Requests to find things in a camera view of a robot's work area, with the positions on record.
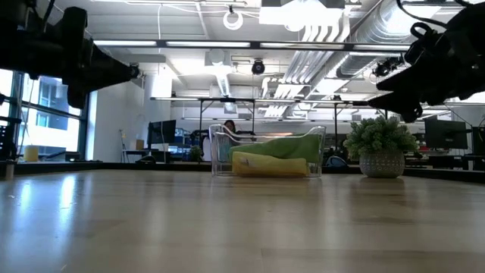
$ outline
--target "yellow cup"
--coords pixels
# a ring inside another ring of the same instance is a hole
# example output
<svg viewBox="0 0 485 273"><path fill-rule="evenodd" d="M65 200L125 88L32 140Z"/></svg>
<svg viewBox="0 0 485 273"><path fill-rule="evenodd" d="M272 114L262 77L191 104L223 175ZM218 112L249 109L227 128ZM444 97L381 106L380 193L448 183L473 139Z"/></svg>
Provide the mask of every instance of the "yellow cup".
<svg viewBox="0 0 485 273"><path fill-rule="evenodd" d="M39 160L38 146L25 146L23 151L23 160L26 162L37 162Z"/></svg>

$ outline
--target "wooden table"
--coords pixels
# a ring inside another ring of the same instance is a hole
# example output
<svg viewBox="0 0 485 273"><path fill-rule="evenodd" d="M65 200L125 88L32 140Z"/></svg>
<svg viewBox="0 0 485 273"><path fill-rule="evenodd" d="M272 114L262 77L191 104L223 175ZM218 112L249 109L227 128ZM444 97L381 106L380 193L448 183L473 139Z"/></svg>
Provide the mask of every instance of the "wooden table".
<svg viewBox="0 0 485 273"><path fill-rule="evenodd" d="M84 171L0 181L0 272L485 272L485 187Z"/></svg>

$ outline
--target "camera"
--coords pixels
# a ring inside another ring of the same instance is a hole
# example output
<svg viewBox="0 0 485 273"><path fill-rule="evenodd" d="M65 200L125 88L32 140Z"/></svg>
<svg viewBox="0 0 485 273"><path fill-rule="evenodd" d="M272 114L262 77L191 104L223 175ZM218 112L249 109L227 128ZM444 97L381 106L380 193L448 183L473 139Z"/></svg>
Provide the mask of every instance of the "camera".
<svg viewBox="0 0 485 273"><path fill-rule="evenodd" d="M261 75L264 73L264 64L262 60L255 60L255 63L252 65L251 69L254 75Z"/></svg>

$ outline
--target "fluorescent light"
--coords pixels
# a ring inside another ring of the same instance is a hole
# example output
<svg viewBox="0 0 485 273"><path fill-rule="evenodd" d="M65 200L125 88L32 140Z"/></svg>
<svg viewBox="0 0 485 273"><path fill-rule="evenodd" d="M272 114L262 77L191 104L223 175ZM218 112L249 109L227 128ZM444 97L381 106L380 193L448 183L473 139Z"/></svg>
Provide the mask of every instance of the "fluorescent light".
<svg viewBox="0 0 485 273"><path fill-rule="evenodd" d="M151 100L161 100L161 101L198 101L197 98L161 98L161 97L151 97Z"/></svg>
<svg viewBox="0 0 485 273"><path fill-rule="evenodd" d="M349 52L351 56L370 56L370 57L401 57L401 53L385 52Z"/></svg>
<svg viewBox="0 0 485 273"><path fill-rule="evenodd" d="M330 42L262 42L260 47L262 49L308 49L308 50L341 50L342 44Z"/></svg>
<svg viewBox="0 0 485 273"><path fill-rule="evenodd" d="M167 41L169 47L184 48L248 48L250 42L212 42L212 41Z"/></svg>
<svg viewBox="0 0 485 273"><path fill-rule="evenodd" d="M136 41L136 40L96 40L97 46L156 46L156 41Z"/></svg>
<svg viewBox="0 0 485 273"><path fill-rule="evenodd" d="M284 103L292 103L296 102L295 99L255 99L255 102L284 102Z"/></svg>
<svg viewBox="0 0 485 273"><path fill-rule="evenodd" d="M303 103L343 103L343 101L334 101L334 100L302 100Z"/></svg>
<svg viewBox="0 0 485 273"><path fill-rule="evenodd" d="M400 44L386 44L386 45L379 45L379 44L368 44L368 45L354 45L354 50L361 50L361 51L393 51L393 52L407 52L409 49L409 45L400 45Z"/></svg>
<svg viewBox="0 0 485 273"><path fill-rule="evenodd" d="M190 1L190 0L91 0L91 2L110 2L110 3L127 3L127 4L145 4L145 5L156 5L156 4L172 4L172 5L194 5L199 3L200 5L210 5L210 6L225 6L233 5L238 7L245 7L247 3L237 2L237 1Z"/></svg>

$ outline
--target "computer monitor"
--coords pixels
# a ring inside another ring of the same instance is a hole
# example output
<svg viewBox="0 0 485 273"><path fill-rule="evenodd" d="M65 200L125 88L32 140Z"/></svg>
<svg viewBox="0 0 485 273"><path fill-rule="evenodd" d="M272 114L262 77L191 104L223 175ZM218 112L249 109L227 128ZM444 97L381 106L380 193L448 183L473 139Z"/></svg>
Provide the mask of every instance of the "computer monitor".
<svg viewBox="0 0 485 273"><path fill-rule="evenodd" d="M468 149L465 122L424 120L424 128L428 148Z"/></svg>
<svg viewBox="0 0 485 273"><path fill-rule="evenodd" d="M176 121L159 121L149 124L148 145L175 142Z"/></svg>
<svg viewBox="0 0 485 273"><path fill-rule="evenodd" d="M475 155L485 155L485 128L473 127L473 153Z"/></svg>

